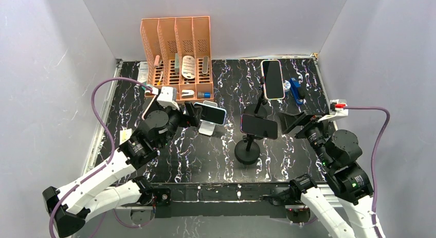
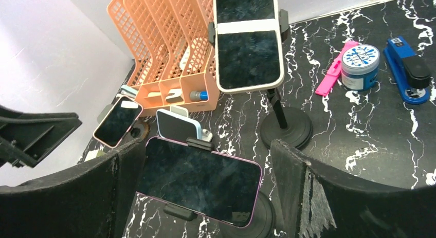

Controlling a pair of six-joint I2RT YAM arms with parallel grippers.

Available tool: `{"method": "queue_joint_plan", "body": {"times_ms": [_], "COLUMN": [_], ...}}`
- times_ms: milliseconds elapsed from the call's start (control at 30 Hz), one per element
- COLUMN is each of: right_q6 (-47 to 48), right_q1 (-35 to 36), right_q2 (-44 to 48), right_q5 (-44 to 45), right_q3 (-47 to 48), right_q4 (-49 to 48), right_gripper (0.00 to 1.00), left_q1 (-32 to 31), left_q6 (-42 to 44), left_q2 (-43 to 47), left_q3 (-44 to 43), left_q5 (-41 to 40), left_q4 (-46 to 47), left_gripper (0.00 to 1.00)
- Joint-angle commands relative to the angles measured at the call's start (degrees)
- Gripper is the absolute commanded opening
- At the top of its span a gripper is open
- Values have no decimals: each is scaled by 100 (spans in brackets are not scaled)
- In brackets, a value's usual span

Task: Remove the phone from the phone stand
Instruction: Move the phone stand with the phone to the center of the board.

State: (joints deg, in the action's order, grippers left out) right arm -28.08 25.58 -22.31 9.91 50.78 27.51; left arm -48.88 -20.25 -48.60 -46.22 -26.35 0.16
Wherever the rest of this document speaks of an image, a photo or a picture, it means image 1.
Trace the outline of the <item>magenta-edged black smartphone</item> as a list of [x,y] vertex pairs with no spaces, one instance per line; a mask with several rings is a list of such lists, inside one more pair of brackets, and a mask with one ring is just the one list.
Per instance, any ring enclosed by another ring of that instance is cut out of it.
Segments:
[[278,138],[277,122],[249,114],[241,116],[240,130],[244,134],[255,135],[261,138],[273,140]]

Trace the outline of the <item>black round-base phone stand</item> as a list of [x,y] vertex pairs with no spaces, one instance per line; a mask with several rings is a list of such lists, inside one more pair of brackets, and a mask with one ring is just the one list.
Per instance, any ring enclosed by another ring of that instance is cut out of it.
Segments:
[[260,157],[260,147],[255,142],[255,136],[245,135],[243,139],[236,144],[234,154],[237,161],[244,165],[256,163]]

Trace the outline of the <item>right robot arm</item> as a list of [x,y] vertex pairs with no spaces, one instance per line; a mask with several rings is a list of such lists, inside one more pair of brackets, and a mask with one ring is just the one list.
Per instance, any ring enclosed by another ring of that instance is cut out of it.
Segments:
[[307,139],[325,168],[326,183],[345,210],[345,221],[308,174],[289,183],[284,194],[296,204],[303,204],[318,218],[330,237],[385,237],[373,207],[376,201],[375,186],[367,173],[356,162],[362,155],[357,136],[347,130],[336,130],[328,135],[329,116],[301,112],[296,115],[280,113],[282,133],[297,126],[302,129],[295,135]]

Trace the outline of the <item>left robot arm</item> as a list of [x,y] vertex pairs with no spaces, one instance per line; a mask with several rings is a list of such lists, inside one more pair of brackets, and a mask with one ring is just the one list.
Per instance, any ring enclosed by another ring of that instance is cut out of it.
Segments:
[[139,123],[131,136],[97,167],[60,188],[42,192],[49,214],[51,237],[68,237],[95,216],[116,207],[139,203],[148,205],[154,192],[144,177],[136,177],[111,188],[111,184],[138,171],[160,154],[180,127],[198,127],[203,109],[186,101],[182,107],[159,105]]

